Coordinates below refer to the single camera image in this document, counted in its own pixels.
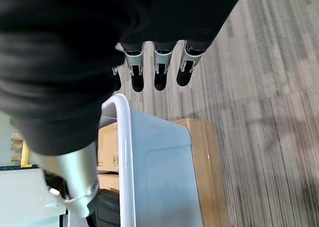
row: cardboard box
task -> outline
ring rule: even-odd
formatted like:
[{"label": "cardboard box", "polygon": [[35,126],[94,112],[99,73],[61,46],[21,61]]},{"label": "cardboard box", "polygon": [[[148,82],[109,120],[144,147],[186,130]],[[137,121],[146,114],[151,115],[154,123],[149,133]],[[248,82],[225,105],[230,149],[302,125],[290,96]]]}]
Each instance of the cardboard box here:
[{"label": "cardboard box", "polygon": [[213,125],[196,119],[182,119],[175,123],[186,127],[191,135],[203,227],[229,227],[220,155]]},{"label": "cardboard box", "polygon": [[98,170],[119,172],[117,124],[99,130]]},{"label": "cardboard box", "polygon": [[110,174],[98,174],[100,189],[106,189],[113,192],[119,192],[119,176]]}]

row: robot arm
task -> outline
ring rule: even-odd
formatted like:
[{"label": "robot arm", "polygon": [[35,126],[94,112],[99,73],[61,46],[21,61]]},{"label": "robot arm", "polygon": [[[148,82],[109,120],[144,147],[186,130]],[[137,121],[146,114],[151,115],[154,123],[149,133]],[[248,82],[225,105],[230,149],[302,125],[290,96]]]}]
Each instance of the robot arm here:
[{"label": "robot arm", "polygon": [[50,192],[81,217],[95,208],[101,104],[125,58],[114,46],[134,16],[121,9],[116,0],[0,0],[0,110],[37,154]]}]

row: black fabric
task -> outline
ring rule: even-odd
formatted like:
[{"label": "black fabric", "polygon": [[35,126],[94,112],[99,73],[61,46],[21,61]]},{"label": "black fabric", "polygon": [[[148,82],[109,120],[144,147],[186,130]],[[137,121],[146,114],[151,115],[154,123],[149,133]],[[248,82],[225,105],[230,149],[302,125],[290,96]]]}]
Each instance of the black fabric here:
[{"label": "black fabric", "polygon": [[121,226],[119,194],[100,190],[97,208],[86,220],[89,227]]},{"label": "black fabric", "polygon": [[117,42],[214,40],[238,0],[0,0],[0,110],[40,154],[96,139]]}]

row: white plastic bin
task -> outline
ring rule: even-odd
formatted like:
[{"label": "white plastic bin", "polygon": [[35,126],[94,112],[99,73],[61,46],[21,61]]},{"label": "white plastic bin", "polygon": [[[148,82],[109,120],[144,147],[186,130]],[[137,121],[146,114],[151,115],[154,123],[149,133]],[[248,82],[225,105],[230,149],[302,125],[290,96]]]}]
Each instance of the white plastic bin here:
[{"label": "white plastic bin", "polygon": [[102,105],[100,128],[117,122],[123,227],[202,227],[186,128],[131,110],[123,94]]}]

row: floor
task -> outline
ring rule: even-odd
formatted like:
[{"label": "floor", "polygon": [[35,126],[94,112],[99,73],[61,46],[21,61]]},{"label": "floor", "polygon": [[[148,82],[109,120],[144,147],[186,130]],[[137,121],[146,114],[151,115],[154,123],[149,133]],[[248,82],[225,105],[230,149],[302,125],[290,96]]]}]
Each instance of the floor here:
[{"label": "floor", "polygon": [[120,92],[161,118],[214,123],[232,227],[319,226],[319,0],[240,0],[187,87],[181,47],[165,91],[147,43],[144,91],[123,66]]}]

